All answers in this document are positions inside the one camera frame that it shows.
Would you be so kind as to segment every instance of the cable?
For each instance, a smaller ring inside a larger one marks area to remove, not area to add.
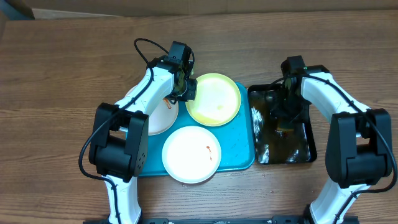
[[[392,189],[393,186],[395,186],[396,182],[397,182],[397,162],[396,159],[394,157],[394,154],[392,152],[392,149],[390,149],[387,141],[384,139],[384,137],[382,136],[382,134],[380,133],[380,131],[378,130],[378,128],[376,127],[376,125],[373,123],[373,121],[366,116],[365,113],[363,113],[363,111],[361,111],[355,104],[353,101],[351,101],[344,93],[342,90],[340,90],[340,88],[338,88],[336,85],[332,84],[329,82],[329,80],[324,80],[322,78],[318,78],[318,77],[314,77],[312,75],[291,75],[291,76],[287,76],[287,77],[282,77],[279,78],[277,80],[275,80],[274,82],[272,82],[268,89],[271,89],[271,87],[273,85],[275,85],[276,83],[280,82],[280,81],[284,81],[288,78],[312,78],[321,82],[324,82],[328,85],[330,85],[333,89],[335,89],[341,97],[344,98],[345,101],[347,101],[347,103],[354,108],[354,110],[356,110],[361,116],[363,116],[365,118],[365,120],[369,123],[370,127],[372,127],[373,131],[377,134],[377,136],[380,138],[380,140],[382,141],[384,147],[387,149],[387,153],[391,159],[392,162],[392,171],[393,171],[393,175],[392,175],[392,180],[390,182],[390,184],[387,187],[384,187],[382,189],[366,189],[366,190],[357,190],[351,193],[351,195],[348,197],[348,199],[346,200],[346,202],[343,204],[343,206],[340,208],[340,210],[338,211],[338,213],[336,214],[336,217],[333,221],[333,224],[336,224],[337,221],[340,219],[340,215],[343,213],[343,211],[346,209],[346,207],[348,206],[348,204],[351,202],[351,200],[355,197],[357,197],[358,194],[363,194],[363,193],[382,193],[382,192],[387,192],[388,190]]]
[[[128,102],[125,106],[123,106],[122,108],[120,108],[119,110],[117,110],[117,112],[115,112],[114,114],[112,114],[112,116],[110,116],[106,121],[104,121],[104,123],[102,123],[97,130],[95,130],[93,132],[93,134],[91,134],[91,136],[87,139],[86,143],[83,145],[83,147],[81,148],[80,151],[80,155],[79,155],[79,169],[81,171],[81,173],[83,175],[85,175],[86,177],[92,178],[92,179],[96,179],[96,180],[103,180],[108,182],[109,184],[111,184],[111,189],[113,190],[113,196],[114,196],[114,208],[115,208],[115,212],[116,212],[116,218],[118,219],[118,223],[122,224],[121,219],[120,219],[120,213],[119,213],[119,208],[118,208],[118,195],[116,192],[116,185],[114,184],[114,182],[111,179],[105,178],[105,177],[100,177],[97,175],[92,175],[87,173],[84,168],[83,168],[83,156],[85,154],[85,151],[89,145],[89,143],[91,142],[91,140],[93,140],[94,136],[96,133],[98,133],[98,131],[108,122],[112,122],[112,120],[117,117],[117,115],[119,113],[121,113],[122,111],[124,111],[125,109],[127,109],[129,106],[131,106],[134,102],[136,102],[136,100],[148,89],[149,85],[152,83],[153,79],[154,79],[154,71],[152,69],[152,67],[149,66],[149,62],[148,60],[145,58],[145,56],[141,53],[141,51],[138,49],[137,46],[137,42],[138,41],[146,41],[146,42],[150,42],[156,46],[158,46],[160,49],[162,49],[164,52],[166,52],[167,54],[169,53],[166,49],[164,49],[162,46],[160,46],[159,44],[157,44],[154,41],[145,39],[145,38],[137,38],[134,41],[134,46],[138,52],[138,54],[142,57],[142,59],[144,59],[145,63],[147,64],[147,66],[149,67],[150,70],[150,80],[148,82],[148,84],[134,97],[131,99],[130,102]]]

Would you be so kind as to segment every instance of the white arm segment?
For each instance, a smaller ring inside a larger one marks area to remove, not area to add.
[[[315,224],[331,224],[336,217],[336,214],[346,202],[348,197],[351,195],[351,192],[356,190],[366,190],[370,186],[366,184],[358,184],[352,185],[346,189],[341,189],[340,186],[328,178],[325,186],[321,191],[321,194],[318,198],[311,203],[310,212],[312,216],[312,220]],[[350,206],[355,202],[355,198],[351,200],[346,209],[340,215],[340,219],[337,221],[337,224],[343,222],[343,217],[345,213],[348,211]]]
[[[352,96],[344,91],[333,79],[330,73],[313,73],[311,76],[329,80],[330,83],[337,86],[343,93],[351,100],[354,104],[363,112],[369,109],[368,106],[356,101]],[[349,104],[338,94],[338,92],[330,85],[315,80],[313,78],[303,78],[301,82],[301,95],[304,99],[313,103],[315,107],[321,112],[323,116],[330,123],[331,116],[335,113],[349,112],[357,113],[354,108],[350,107]]]
[[[354,104],[363,112],[369,109],[368,106],[356,101],[352,96],[345,92],[333,79],[330,73],[313,73],[312,76],[329,80],[330,83],[337,86]],[[330,123],[331,116],[335,113],[349,112],[357,113],[354,108],[350,107],[349,104],[340,96],[340,94],[330,85],[324,82],[315,80],[313,78],[303,78],[301,84],[301,93],[304,99],[313,103],[315,107],[321,112],[323,116]],[[325,186],[323,187],[321,194],[318,198],[311,203],[310,212],[315,224],[331,224],[335,219],[335,215],[338,213],[340,208],[346,202],[351,192],[356,190],[368,189],[369,186],[366,184],[353,185],[347,189],[341,189],[340,186],[328,178]],[[343,217],[348,211],[350,206],[356,199],[353,198],[351,203],[346,207],[344,212],[340,215],[340,219],[337,223],[343,222]]]
[[[158,67],[154,67],[153,71],[154,80],[137,101],[127,109],[128,111],[141,111],[144,114],[150,115],[163,98],[172,92],[174,87],[174,75],[169,73],[169,71]],[[119,108],[126,105],[148,84],[149,80],[150,70],[148,68],[144,78],[135,87],[135,89],[128,94],[128,96],[116,102],[115,105],[119,105]],[[126,128],[121,128],[120,130],[125,132],[128,131]],[[107,175],[105,178],[111,179],[116,185],[116,191],[118,193],[118,208],[122,224],[136,224],[141,215],[141,208],[138,204],[137,195],[137,177],[132,177],[128,183],[125,183],[122,179],[113,177],[112,175]],[[108,220],[112,224],[117,224],[118,219],[116,218],[113,190],[111,189],[112,186],[107,182],[105,182],[105,184],[108,191],[109,206],[111,209]]]

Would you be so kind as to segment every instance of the wooden tabletop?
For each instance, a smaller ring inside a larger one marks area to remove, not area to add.
[[[109,213],[103,182],[78,168],[95,109],[114,103],[143,77],[137,37],[169,48],[187,43],[195,76],[218,72],[251,86],[281,77],[280,63],[302,55],[322,64],[357,100],[385,108],[398,135],[398,11],[298,12],[221,16],[7,22],[0,44],[0,222],[81,223]],[[152,59],[162,52],[140,44]],[[318,159],[217,173],[183,185],[139,179],[145,218],[259,218],[300,215],[328,178],[329,125],[310,111]],[[398,140],[393,138],[398,154]],[[95,173],[95,167],[84,163]],[[385,178],[376,187],[388,184]],[[349,210],[361,223],[398,223],[398,187],[361,195]]]

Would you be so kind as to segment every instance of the blue mat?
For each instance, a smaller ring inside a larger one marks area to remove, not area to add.
[[[221,163],[217,172],[243,170],[254,162],[254,143],[246,88],[237,83],[242,104],[235,118],[228,124],[208,127],[197,123],[188,114],[185,102],[178,104],[178,116],[173,126],[162,134],[149,136],[148,158],[140,177],[168,175],[162,162],[162,150],[166,139],[177,129],[186,126],[200,126],[212,132],[221,145]]]

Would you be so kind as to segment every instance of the yellow plate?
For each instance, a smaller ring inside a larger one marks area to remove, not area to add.
[[[241,92],[232,79],[209,73],[197,78],[195,100],[186,102],[188,113],[205,126],[221,126],[230,122],[241,107]]]

